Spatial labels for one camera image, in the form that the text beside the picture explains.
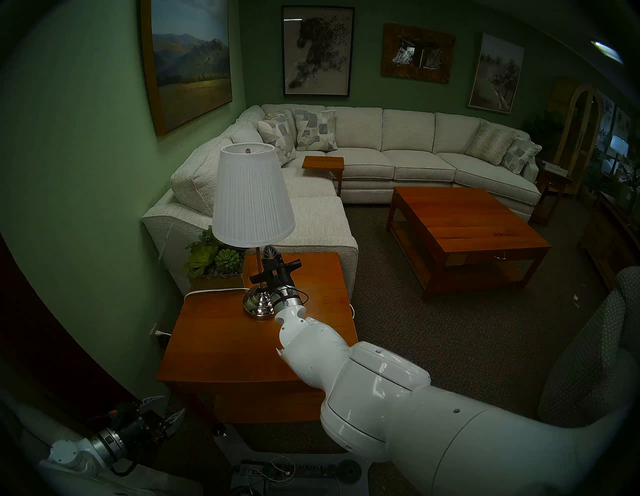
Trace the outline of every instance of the striped pillow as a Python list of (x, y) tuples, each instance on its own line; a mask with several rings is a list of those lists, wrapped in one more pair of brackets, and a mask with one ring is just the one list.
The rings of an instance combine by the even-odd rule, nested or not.
[(502, 158), (516, 139), (516, 133), (500, 129), (486, 120), (480, 121), (480, 130), (468, 148), (466, 155), (493, 165), (500, 165)]
[(290, 108), (285, 108), (277, 112), (269, 112), (265, 116), (264, 120), (274, 119), (278, 115), (283, 115), (284, 118), (287, 120), (287, 127), (289, 128), (289, 134), (293, 138), (293, 146), (297, 147), (298, 146), (298, 130), (296, 129), (296, 118), (293, 117), (293, 110), (291, 110)]

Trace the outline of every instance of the wooden end table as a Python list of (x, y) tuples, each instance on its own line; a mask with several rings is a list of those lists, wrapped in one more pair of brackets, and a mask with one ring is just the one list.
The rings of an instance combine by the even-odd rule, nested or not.
[[(399, 209), (406, 221), (394, 221)], [(480, 188), (394, 188), (387, 230), (424, 288), (436, 294), (523, 289), (551, 248), (502, 202)], [(514, 260), (533, 260), (523, 275)]]
[[(556, 207), (558, 206), (558, 202), (564, 193), (564, 189), (573, 182), (573, 179), (570, 176), (561, 176), (550, 170), (546, 170), (542, 161), (536, 161), (538, 163), (538, 179), (536, 180), (536, 187), (538, 191), (541, 193), (540, 200), (538, 200), (538, 204), (534, 207), (533, 213), (531, 214), (531, 221), (537, 224), (542, 224), (543, 227), (547, 227), (551, 217), (556, 211)], [(547, 212), (545, 208), (542, 206), (542, 201), (545, 199), (549, 188), (555, 188), (557, 190), (556, 199), (554, 200), (554, 204), (551, 205), (551, 210)]]
[[(333, 327), (349, 346), (358, 342), (337, 253), (283, 254), (302, 267), (292, 274), (309, 295), (307, 315)], [(245, 258), (248, 274), (255, 257)], [(210, 426), (318, 420), (324, 392), (307, 386), (280, 358), (280, 325), (243, 309), (243, 291), (188, 296), (157, 380)], [(198, 394), (216, 395), (214, 412)]]
[(324, 170), (333, 173), (338, 180), (338, 196), (342, 193), (342, 172), (344, 172), (343, 157), (314, 157), (307, 156), (302, 162), (303, 169)]

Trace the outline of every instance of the lamp base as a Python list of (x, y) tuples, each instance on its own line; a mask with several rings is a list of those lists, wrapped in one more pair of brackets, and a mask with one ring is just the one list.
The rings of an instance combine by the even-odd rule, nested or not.
[(275, 312), (271, 304), (271, 293), (263, 286), (253, 286), (242, 298), (245, 311), (256, 319), (271, 319)]

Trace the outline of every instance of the pleated lamp shade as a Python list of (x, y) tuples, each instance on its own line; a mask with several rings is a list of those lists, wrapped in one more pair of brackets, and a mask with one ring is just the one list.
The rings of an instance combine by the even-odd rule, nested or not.
[(272, 145), (220, 150), (211, 226), (219, 241), (238, 248), (277, 243), (293, 232), (296, 220)]

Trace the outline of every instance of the gray upholstered chair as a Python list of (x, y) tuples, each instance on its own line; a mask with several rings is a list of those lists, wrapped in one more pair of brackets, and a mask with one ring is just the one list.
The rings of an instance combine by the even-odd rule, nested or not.
[(618, 273), (616, 288), (551, 370), (538, 415), (582, 427), (633, 403), (640, 384), (640, 267)]

